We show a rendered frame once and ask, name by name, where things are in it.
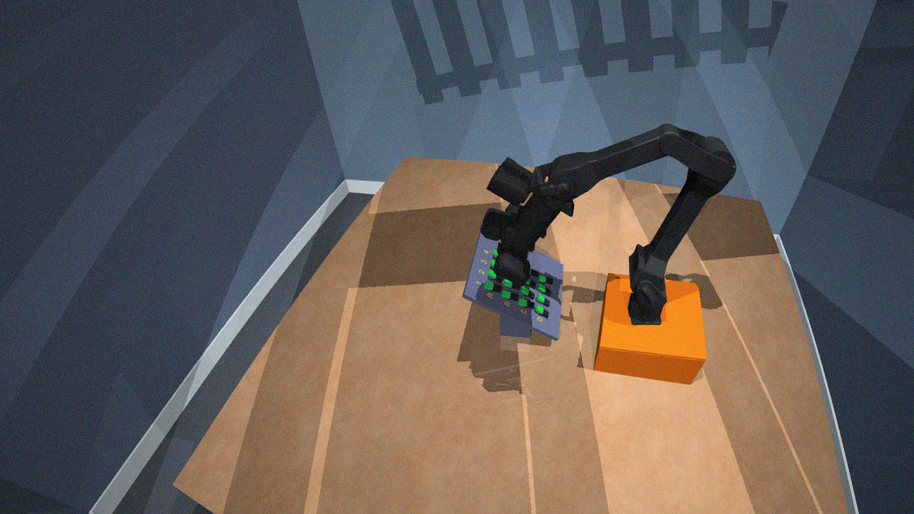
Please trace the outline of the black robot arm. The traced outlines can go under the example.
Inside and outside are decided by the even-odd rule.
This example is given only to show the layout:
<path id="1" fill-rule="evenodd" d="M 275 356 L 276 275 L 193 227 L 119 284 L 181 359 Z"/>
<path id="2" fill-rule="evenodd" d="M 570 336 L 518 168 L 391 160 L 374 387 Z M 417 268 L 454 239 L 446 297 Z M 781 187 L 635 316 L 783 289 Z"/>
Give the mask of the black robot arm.
<path id="1" fill-rule="evenodd" d="M 517 207 L 532 192 L 528 203 L 523 205 L 523 215 L 535 226 L 546 228 L 561 211 L 573 217 L 574 199 L 600 180 L 666 156 L 688 167 L 688 180 L 653 240 L 647 246 L 637 244 L 636 251 L 629 256 L 633 291 L 628 305 L 631 325 L 660 326 L 661 312 L 667 302 L 667 261 L 704 203 L 734 177 L 735 160 L 723 141 L 662 124 L 601 150 L 559 156 L 551 163 L 535 167 L 533 173 L 506 158 L 486 189 Z M 508 248 L 518 226 L 511 213 L 490 208 L 484 214 L 481 232 L 484 238 L 494 241 L 505 238 L 503 245 Z"/>

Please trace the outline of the dark grey switch panel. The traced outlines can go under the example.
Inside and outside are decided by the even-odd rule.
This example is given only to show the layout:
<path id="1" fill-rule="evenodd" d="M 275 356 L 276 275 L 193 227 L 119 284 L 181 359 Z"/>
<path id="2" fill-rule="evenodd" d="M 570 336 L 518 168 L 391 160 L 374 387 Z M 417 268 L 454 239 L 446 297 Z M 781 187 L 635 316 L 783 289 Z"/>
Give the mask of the dark grey switch panel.
<path id="1" fill-rule="evenodd" d="M 498 313 L 501 336 L 530 338 L 534 330 L 558 341 L 563 264 L 536 249 L 529 251 L 529 281 L 517 286 L 493 272 L 498 243 L 501 239 L 484 238 L 480 230 L 461 297 Z"/>

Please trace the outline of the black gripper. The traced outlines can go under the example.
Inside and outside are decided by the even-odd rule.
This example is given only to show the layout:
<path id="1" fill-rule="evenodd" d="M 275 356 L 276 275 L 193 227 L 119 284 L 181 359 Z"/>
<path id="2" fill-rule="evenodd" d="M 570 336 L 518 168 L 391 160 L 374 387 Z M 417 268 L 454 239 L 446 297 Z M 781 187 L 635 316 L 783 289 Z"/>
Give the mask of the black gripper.
<path id="1" fill-rule="evenodd" d="M 529 281 L 530 261 L 528 252 L 532 253 L 535 248 L 535 242 L 538 238 L 546 237 L 546 228 L 540 228 L 530 223 L 523 215 L 523 205 L 518 207 L 509 204 L 505 212 L 515 216 L 515 225 L 519 225 L 519 230 L 513 243 L 508 248 L 503 245 L 505 238 L 498 243 L 498 256 L 494 261 L 493 272 L 496 276 L 505 278 L 508 282 L 523 286 Z"/>

